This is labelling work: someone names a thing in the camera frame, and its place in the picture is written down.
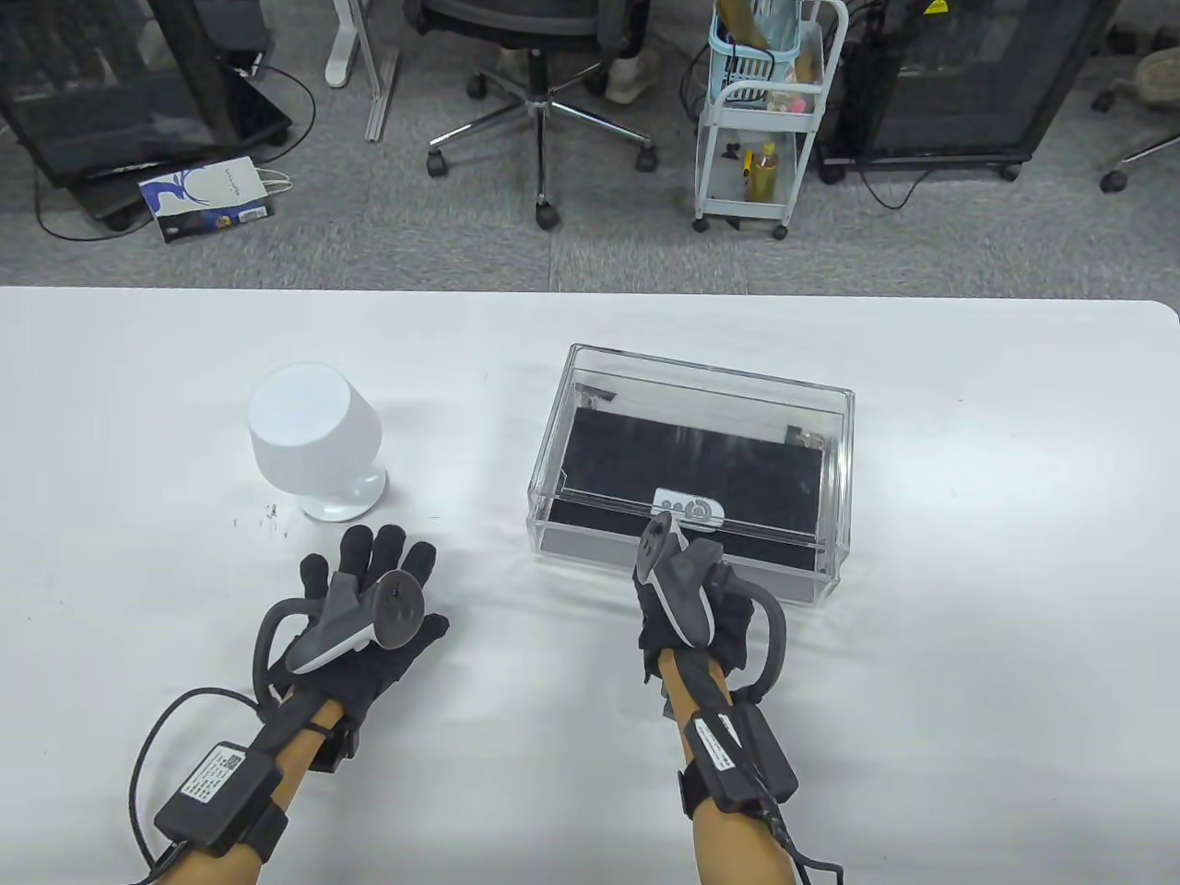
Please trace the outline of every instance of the white lamp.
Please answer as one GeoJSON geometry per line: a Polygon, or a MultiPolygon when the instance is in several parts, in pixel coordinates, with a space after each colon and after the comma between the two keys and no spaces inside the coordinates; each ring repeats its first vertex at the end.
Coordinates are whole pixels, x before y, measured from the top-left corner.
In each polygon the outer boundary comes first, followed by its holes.
{"type": "Polygon", "coordinates": [[[355,519],[385,491],[385,470],[373,465],[381,420],[330,366],[297,362],[267,376],[250,395],[250,439],[262,476],[299,496],[313,519],[355,519]]]}

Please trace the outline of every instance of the gray vr controller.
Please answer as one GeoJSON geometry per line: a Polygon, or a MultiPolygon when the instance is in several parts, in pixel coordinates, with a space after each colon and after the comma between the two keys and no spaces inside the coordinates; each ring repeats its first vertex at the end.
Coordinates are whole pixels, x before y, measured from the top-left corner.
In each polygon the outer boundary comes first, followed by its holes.
{"type": "Polygon", "coordinates": [[[689,648],[703,649],[713,643],[713,608],[727,594],[745,596],[766,611],[771,624],[766,664],[754,682],[735,693],[759,703],[782,673],[787,617],[769,590],[738,577],[723,556],[725,549],[715,540],[689,542],[676,518],[666,511],[648,523],[640,537],[635,575],[641,584],[655,590],[673,629],[689,648]]]}
{"type": "Polygon", "coordinates": [[[276,704],[267,671],[275,632],[286,618],[304,615],[310,621],[283,658],[295,675],[312,673],[348,651],[360,651],[371,642],[384,649],[401,648],[418,632],[426,602],[413,575],[400,569],[387,571],[360,595],[359,583],[355,575],[337,571],[322,599],[283,599],[262,618],[254,644],[254,694],[264,709],[276,704]]]}

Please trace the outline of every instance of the office floor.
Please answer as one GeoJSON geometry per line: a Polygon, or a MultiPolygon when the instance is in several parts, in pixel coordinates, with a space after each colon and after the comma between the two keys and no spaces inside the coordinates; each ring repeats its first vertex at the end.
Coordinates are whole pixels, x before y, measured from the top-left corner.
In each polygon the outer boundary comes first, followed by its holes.
{"type": "MultiPolygon", "coordinates": [[[[374,26],[396,28],[394,4],[373,0],[374,26]]],[[[936,175],[909,206],[889,212],[854,176],[805,182],[791,235],[750,225],[690,228],[691,126],[676,98],[684,60],[706,31],[708,5],[656,0],[653,33],[666,59],[662,86],[617,119],[651,132],[655,175],[634,171],[634,151],[558,122],[551,178],[564,225],[532,221],[531,142],[500,131],[448,152],[451,175],[426,176],[428,138],[480,113],[464,93],[491,47],[447,34],[405,41],[385,139],[363,139],[363,72],[345,90],[323,81],[335,32],[328,0],[266,1],[275,31],[270,61],[314,91],[310,137],[275,164],[295,188],[276,215],[221,235],[165,245],[155,228],[103,244],[71,244],[33,221],[31,169],[0,139],[0,284],[203,286],[346,289],[490,289],[1155,299],[1180,309],[1180,150],[1153,157],[1121,195],[1097,179],[1107,163],[1169,130],[1180,116],[1123,104],[1089,110],[1095,88],[1127,68],[1094,59],[1015,184],[990,172],[936,175]]],[[[564,59],[564,65],[575,60],[564,59]]],[[[307,98],[267,74],[263,88],[296,120],[307,98]]],[[[588,107],[604,107],[578,96],[588,107]]],[[[911,176],[873,177],[890,201],[911,176]]],[[[46,222],[86,235],[68,197],[46,196],[46,222]]]]}

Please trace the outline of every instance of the yellow bottle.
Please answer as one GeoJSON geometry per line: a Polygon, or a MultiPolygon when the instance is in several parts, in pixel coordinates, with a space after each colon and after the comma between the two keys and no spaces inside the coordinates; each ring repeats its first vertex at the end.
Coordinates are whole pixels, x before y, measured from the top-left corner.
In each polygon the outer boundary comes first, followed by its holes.
{"type": "Polygon", "coordinates": [[[762,145],[762,153],[749,169],[746,199],[750,203],[773,203],[774,185],[779,181],[779,155],[774,142],[762,145]]]}

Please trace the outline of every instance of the desk leg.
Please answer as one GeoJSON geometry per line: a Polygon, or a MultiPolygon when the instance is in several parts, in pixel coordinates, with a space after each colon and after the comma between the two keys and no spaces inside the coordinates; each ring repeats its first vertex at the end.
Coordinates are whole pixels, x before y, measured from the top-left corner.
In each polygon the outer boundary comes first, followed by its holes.
{"type": "Polygon", "coordinates": [[[394,46],[378,70],[376,55],[373,53],[373,42],[369,40],[361,0],[348,0],[348,8],[353,15],[353,24],[356,25],[361,57],[365,59],[365,72],[368,74],[369,87],[373,90],[373,106],[369,110],[365,138],[369,142],[380,142],[381,132],[385,130],[385,118],[389,113],[389,97],[393,94],[393,80],[398,76],[398,57],[401,51],[394,46]]]}
{"type": "MultiPolygon", "coordinates": [[[[353,57],[356,54],[356,25],[353,24],[353,13],[348,8],[348,0],[332,0],[332,4],[336,7],[340,26],[336,28],[336,39],[332,42],[332,53],[328,55],[328,65],[323,70],[323,79],[333,88],[340,88],[348,83],[353,57]]],[[[368,6],[368,0],[363,0],[363,6],[368,6]]]]}

